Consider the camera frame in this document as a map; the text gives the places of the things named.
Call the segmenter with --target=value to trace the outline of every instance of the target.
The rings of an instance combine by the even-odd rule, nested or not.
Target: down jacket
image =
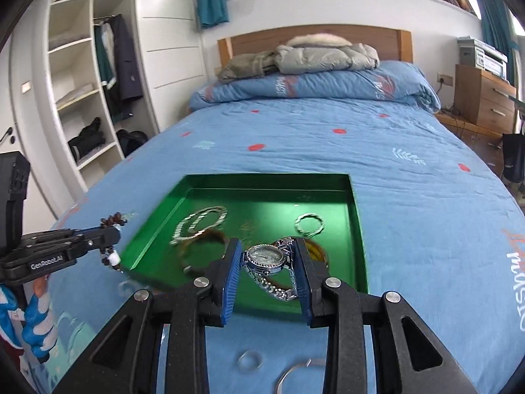
[[[304,74],[331,70],[377,68],[379,57],[373,47],[352,44],[329,34],[306,35],[276,49],[275,65],[283,74]]]

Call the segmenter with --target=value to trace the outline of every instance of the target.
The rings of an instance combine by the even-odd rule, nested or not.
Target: bed
[[[219,41],[221,62],[318,32],[375,47],[382,71],[352,78],[342,72],[274,76],[204,88],[192,97],[188,117],[112,169],[57,227],[86,228],[121,211],[129,219],[122,250],[185,174],[348,173],[361,217],[369,293],[400,292],[478,391],[495,394],[525,351],[523,213],[492,171],[432,114],[439,101],[409,64],[408,31],[279,28]],[[59,338],[49,362],[32,366],[41,392],[52,390],[140,287],[103,268],[94,252],[51,276]],[[225,329],[207,329],[206,338],[211,394],[260,394],[273,392],[296,362],[323,358],[327,331],[234,314]],[[242,373],[235,362],[248,349],[262,354],[263,366]],[[294,372],[283,389],[317,394],[323,374],[321,368]],[[373,366],[368,385],[375,392]]]

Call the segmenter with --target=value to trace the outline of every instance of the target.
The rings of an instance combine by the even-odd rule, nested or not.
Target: green tray
[[[228,216],[220,229],[238,237],[244,250],[255,244],[298,235],[294,222],[304,213],[325,220],[323,232],[312,239],[328,253],[330,275],[367,292],[367,271],[350,177],[340,174],[218,174],[188,175],[167,195],[122,253],[122,266],[135,279],[165,291],[191,278],[180,267],[178,250],[169,245],[175,226],[189,214],[209,206],[225,206]],[[211,214],[199,224],[214,222]],[[315,230],[319,222],[304,219],[301,226]],[[206,266],[224,247],[213,243],[189,246],[187,261]],[[287,271],[275,279],[290,284]],[[282,302],[260,289],[241,271],[236,311],[263,310],[300,313],[298,300]]]

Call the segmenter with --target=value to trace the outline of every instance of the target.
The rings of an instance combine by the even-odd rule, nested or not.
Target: wooden nightstand
[[[454,109],[476,126],[496,133],[512,133],[516,89],[492,73],[456,65]]]
[[[501,134],[469,122],[460,115],[438,112],[436,118],[467,144],[498,176],[503,172]]]
[[[436,118],[465,142],[490,169],[501,176],[501,135],[512,133],[516,111],[516,89],[492,73],[456,65],[454,110],[461,115],[440,112]]]

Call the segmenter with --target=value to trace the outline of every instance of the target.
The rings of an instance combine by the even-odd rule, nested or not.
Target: wooden headboard
[[[413,62],[412,35],[409,31],[364,25],[302,25],[223,38],[217,41],[220,64],[224,67],[235,55],[273,50],[297,35],[316,33],[330,33],[351,43],[368,44],[377,50],[380,60]]]

